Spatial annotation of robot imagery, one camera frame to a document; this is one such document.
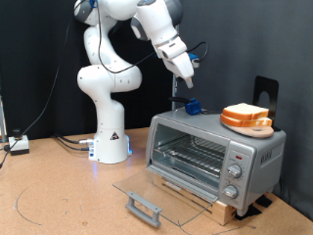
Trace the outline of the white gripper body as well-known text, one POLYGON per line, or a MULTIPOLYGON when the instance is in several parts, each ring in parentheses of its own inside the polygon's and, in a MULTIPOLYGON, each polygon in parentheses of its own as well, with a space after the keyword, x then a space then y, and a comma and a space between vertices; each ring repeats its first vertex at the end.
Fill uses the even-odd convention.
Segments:
POLYGON ((163 62, 169 71, 183 79, 189 79, 194 75, 193 65, 186 52, 173 59, 165 59, 163 62))

